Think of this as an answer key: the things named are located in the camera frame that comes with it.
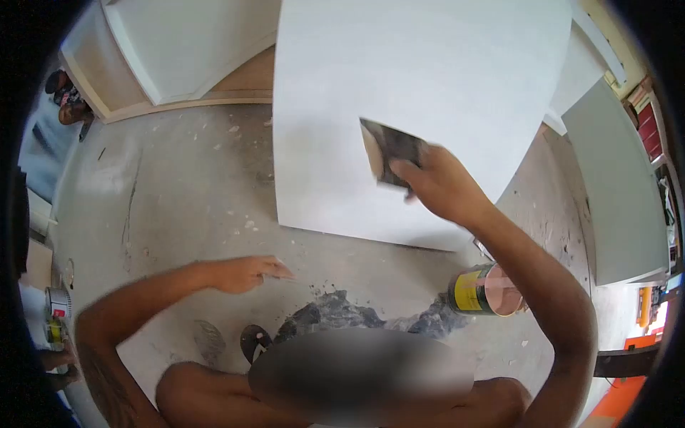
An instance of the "forearm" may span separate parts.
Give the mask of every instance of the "forearm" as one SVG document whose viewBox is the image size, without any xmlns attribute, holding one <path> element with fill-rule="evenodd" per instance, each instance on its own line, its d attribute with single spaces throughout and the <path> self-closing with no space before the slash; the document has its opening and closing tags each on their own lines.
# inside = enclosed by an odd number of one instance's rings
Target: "forearm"
<svg viewBox="0 0 685 428">
<path fill-rule="evenodd" d="M 519 289 L 556 356 L 591 356 L 595 309 L 572 274 L 493 205 L 469 229 Z"/>
<path fill-rule="evenodd" d="M 202 263 L 193 263 L 113 291 L 77 317 L 77 341 L 115 347 L 162 310 L 206 288 L 206 271 Z"/>
</svg>

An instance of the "person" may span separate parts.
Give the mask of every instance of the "person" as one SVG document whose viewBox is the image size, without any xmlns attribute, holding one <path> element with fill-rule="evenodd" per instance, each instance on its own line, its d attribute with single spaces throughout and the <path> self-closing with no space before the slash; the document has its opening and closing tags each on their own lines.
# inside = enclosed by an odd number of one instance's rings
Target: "person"
<svg viewBox="0 0 685 428">
<path fill-rule="evenodd" d="M 80 379 L 79 371 L 76 369 L 76 361 L 72 353 L 71 343 L 68 340 L 64 341 L 63 351 L 41 349 L 38 351 L 38 357 L 40 358 L 40 363 L 47 372 L 52 371 L 59 366 L 67 367 L 65 373 L 45 373 L 50 385 L 55 391 L 61 391 L 69 384 Z"/>
<path fill-rule="evenodd" d="M 570 427 L 583 408 L 597 354 L 597 321 L 576 279 L 504 216 L 463 165 L 445 148 L 421 149 L 421 168 L 393 160 L 395 174 L 411 185 L 409 199 L 468 229 L 527 301 L 554 348 L 554 363 L 531 402 L 515 379 L 476 381 L 468 396 L 415 427 Z M 204 288 L 238 294 L 262 277 L 292 277 L 275 257 L 195 262 L 115 290 L 76 321 L 82 373 L 111 427 L 307 427 L 272 410 L 250 390 L 244 375 L 194 362 L 170 366 L 156 390 L 158 411 L 119 359 L 116 347 L 158 312 Z"/>
</svg>

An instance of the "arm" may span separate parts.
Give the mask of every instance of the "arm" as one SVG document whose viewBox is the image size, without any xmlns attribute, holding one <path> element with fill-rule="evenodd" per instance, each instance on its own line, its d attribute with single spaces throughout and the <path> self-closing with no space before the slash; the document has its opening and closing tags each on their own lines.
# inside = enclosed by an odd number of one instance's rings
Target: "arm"
<svg viewBox="0 0 685 428">
<path fill-rule="evenodd" d="M 116 353 L 116 346 L 153 316 L 205 288 L 238 294 L 263 275 L 292 277 L 275 257 L 197 262 L 141 279 L 93 303 L 76 319 L 75 339 L 84 378 L 112 428 L 167 427 Z"/>
<path fill-rule="evenodd" d="M 391 168 L 412 186 L 426 208 L 466 227 L 488 248 L 554 347 L 549 377 L 521 426 L 573 426 L 585 403 L 597 356 L 597 320 L 589 296 L 569 271 L 490 202 L 448 150 L 427 145 L 421 165 L 395 160 Z"/>
</svg>

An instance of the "white wall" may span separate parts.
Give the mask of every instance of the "white wall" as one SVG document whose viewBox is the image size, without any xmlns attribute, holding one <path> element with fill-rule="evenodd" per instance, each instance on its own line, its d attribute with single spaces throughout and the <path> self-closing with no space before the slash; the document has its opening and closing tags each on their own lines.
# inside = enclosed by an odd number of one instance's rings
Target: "white wall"
<svg viewBox="0 0 685 428">
<path fill-rule="evenodd" d="M 575 104 L 604 75 L 606 65 L 588 36 L 575 22 L 566 48 L 566 59 L 549 107 L 559 115 Z"/>
</svg>

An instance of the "black metal bar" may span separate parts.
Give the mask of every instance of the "black metal bar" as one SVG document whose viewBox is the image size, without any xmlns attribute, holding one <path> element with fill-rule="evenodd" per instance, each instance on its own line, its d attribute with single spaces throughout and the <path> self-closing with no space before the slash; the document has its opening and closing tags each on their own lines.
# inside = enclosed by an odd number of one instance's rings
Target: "black metal bar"
<svg viewBox="0 0 685 428">
<path fill-rule="evenodd" d="M 597 353 L 595 377 L 645 376 L 651 371 L 660 343 L 644 348 Z"/>
</svg>

